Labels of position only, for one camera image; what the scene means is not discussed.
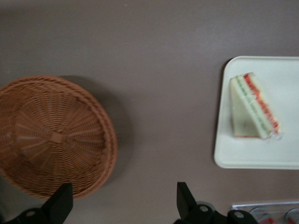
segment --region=white tray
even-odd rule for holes
[[[283,127],[280,140],[235,138],[229,80],[254,72]],[[239,56],[224,69],[214,159],[222,168],[299,169],[299,57]]]

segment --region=bread slice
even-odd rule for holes
[[[280,132],[277,119],[271,112],[262,87],[254,73],[230,80],[232,117],[236,137],[265,139]]]

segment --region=brown table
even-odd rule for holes
[[[298,56],[299,1],[1,0],[0,85],[53,74],[112,117],[119,157],[66,224],[171,224],[176,182],[227,213],[299,198],[299,171],[222,169],[213,159],[222,69],[239,55]],[[0,179],[7,219],[39,206]]]

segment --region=woven basket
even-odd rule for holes
[[[86,90],[54,76],[0,89],[0,172],[19,189],[49,198],[72,182],[74,198],[98,189],[116,162],[110,118]]]

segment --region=basket rim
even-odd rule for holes
[[[106,138],[106,148],[109,149],[111,152],[111,159],[109,160],[110,168],[105,169],[104,174],[102,175],[103,179],[98,179],[95,181],[92,185],[90,185],[88,188],[84,189],[83,191],[80,191],[73,195],[74,199],[79,199],[82,197],[85,197],[93,192],[95,192],[99,187],[101,187],[109,178],[111,175],[117,159],[117,138],[116,138],[116,132],[114,129],[114,126],[112,124],[112,121],[105,111],[104,107],[100,104],[100,102],[95,98],[93,94],[91,94],[89,91],[84,89],[83,87],[79,86],[78,84],[75,84],[71,81],[68,81],[67,79],[64,79],[62,77],[57,77],[53,75],[32,75],[32,76],[26,76],[26,77],[20,77],[12,80],[10,83],[4,85],[0,88],[0,98],[3,94],[8,92],[11,87],[16,87],[20,85],[24,85],[26,82],[41,82],[41,81],[48,81],[48,82],[57,82],[57,84],[60,84],[64,86],[65,88],[69,88],[72,90],[73,93],[76,93],[76,95],[80,96],[80,100],[83,100],[87,105],[90,106],[92,109],[92,112],[96,115],[96,117],[99,119],[103,126],[103,130]],[[14,181],[12,177],[7,175],[6,171],[0,166],[0,174],[6,178],[8,182],[13,184],[16,188],[22,190],[23,192],[26,192],[30,195],[36,196],[38,198],[48,199],[51,195],[45,195],[41,194],[36,191],[31,191],[27,188],[22,187],[20,184]]]

